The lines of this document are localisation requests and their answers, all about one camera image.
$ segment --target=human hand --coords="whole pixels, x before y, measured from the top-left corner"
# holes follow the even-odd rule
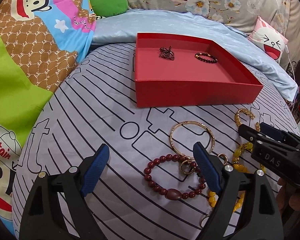
[[[300,212],[300,193],[293,194],[289,199],[286,193],[287,182],[280,178],[278,180],[278,185],[282,186],[276,198],[280,214],[282,215],[284,208],[288,203],[293,210]]]

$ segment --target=pink and white pillow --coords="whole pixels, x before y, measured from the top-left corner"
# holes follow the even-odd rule
[[[258,16],[257,24],[248,40],[262,49],[277,63],[280,62],[282,53],[288,40]]]

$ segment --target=gold bead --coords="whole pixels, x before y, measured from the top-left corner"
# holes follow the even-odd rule
[[[247,142],[246,149],[251,150],[252,148],[253,148],[253,144],[250,142]]]
[[[234,157],[239,157],[240,155],[241,155],[241,153],[242,153],[242,151],[241,151],[241,149],[240,148],[237,148],[235,151],[234,151]]]

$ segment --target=red box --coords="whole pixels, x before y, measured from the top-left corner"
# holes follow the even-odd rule
[[[159,48],[169,46],[173,61],[159,57]],[[207,52],[218,62],[200,61],[194,57],[197,52]],[[135,72],[137,107],[247,104],[263,88],[214,41],[184,35],[138,33]]]

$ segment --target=cartoon monkey blanket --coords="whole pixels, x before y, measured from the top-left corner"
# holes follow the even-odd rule
[[[44,105],[85,58],[95,20],[89,0],[0,4],[0,218],[12,233],[21,149]]]

